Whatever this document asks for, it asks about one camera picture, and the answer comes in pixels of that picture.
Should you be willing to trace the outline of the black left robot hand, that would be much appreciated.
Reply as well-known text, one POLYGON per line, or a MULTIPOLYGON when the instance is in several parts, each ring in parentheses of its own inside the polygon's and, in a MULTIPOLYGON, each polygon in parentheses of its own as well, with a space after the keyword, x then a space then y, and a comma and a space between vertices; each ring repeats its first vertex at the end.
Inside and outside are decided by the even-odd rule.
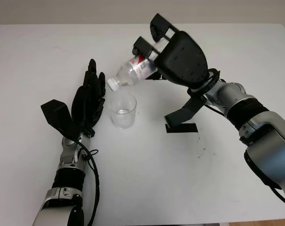
POLYGON ((88 137, 95 135, 93 127, 103 111, 105 84, 105 74, 101 72, 97 75, 96 62, 91 59, 84 75, 83 85, 77 89, 71 108, 73 122, 88 137))

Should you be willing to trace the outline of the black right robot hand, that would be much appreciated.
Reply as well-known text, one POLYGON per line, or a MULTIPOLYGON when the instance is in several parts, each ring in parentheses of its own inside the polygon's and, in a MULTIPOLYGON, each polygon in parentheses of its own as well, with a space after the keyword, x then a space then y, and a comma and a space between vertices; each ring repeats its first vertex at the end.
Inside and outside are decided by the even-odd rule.
POLYGON ((139 37, 132 49, 154 63, 158 72, 167 80, 191 89, 198 89, 209 78, 208 64, 200 46, 185 32, 178 30, 160 14, 150 22, 150 31, 156 43, 168 41, 162 51, 139 37))

